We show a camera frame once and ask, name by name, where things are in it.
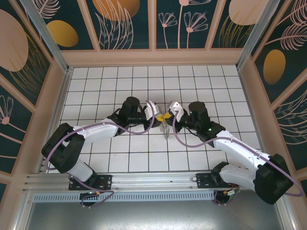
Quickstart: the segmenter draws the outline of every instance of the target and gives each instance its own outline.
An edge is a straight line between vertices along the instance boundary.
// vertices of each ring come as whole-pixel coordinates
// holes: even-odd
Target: metal grate
[[[91,197],[85,202],[103,200],[108,194]],[[36,194],[34,203],[80,202],[80,194]],[[213,191],[115,193],[107,202],[213,200]]]

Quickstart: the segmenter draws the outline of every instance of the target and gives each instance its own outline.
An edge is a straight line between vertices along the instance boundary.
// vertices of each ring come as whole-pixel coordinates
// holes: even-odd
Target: metal base plate
[[[232,183],[220,183],[217,185],[211,178],[211,173],[198,173],[196,174],[198,188],[231,188]]]
[[[112,185],[112,175],[98,175],[93,188],[100,190],[110,190]],[[70,191],[89,190],[88,188],[80,185],[74,178],[70,177],[69,187]]]

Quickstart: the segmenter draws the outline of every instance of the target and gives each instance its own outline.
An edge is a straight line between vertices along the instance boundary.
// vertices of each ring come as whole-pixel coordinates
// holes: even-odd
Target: white tiled floor
[[[75,68],[60,122],[75,126],[99,121],[129,96],[137,97],[142,105],[152,100],[163,113],[172,100],[181,102],[186,110],[193,101],[205,102],[213,121],[260,148],[235,66]],[[144,130],[142,126],[132,129]],[[98,173],[210,170],[221,161],[241,166],[209,145],[186,148],[172,133],[170,130],[167,141],[159,128],[141,136],[125,133],[84,146],[80,157]],[[185,130],[179,137],[190,145],[201,143]]]

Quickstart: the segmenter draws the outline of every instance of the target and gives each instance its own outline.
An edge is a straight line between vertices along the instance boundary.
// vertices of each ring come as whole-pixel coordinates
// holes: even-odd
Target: enclosure
[[[306,0],[2,1],[1,229],[305,229],[306,15]],[[115,194],[82,209],[42,147],[60,124],[98,122],[129,96],[163,114],[170,101],[204,102],[236,138],[283,156],[305,195],[272,206],[242,188],[218,207],[218,188],[193,177],[244,165],[156,127],[83,146],[79,159],[111,175]],[[186,129],[178,137],[201,143]]]

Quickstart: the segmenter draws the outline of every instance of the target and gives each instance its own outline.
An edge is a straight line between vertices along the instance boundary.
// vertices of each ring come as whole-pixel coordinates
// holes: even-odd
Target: flower illustration
[[[166,13],[165,15],[163,13],[159,13],[159,20],[161,22],[161,25],[163,27],[164,31],[164,40],[165,40],[165,45],[166,48],[168,49],[167,46],[167,41],[166,41],[166,34],[165,34],[165,28],[177,25],[177,21],[175,20],[174,13]]]
[[[14,100],[8,97],[5,103],[4,96],[0,96],[0,124],[7,125],[10,122],[10,116],[13,109]]]
[[[179,0],[181,6],[201,5],[211,2],[211,0]]]
[[[203,31],[208,29],[206,13],[195,13],[191,18],[191,12],[184,14],[184,23],[186,24],[188,38],[187,38],[187,48],[189,48],[189,35],[192,32]]]

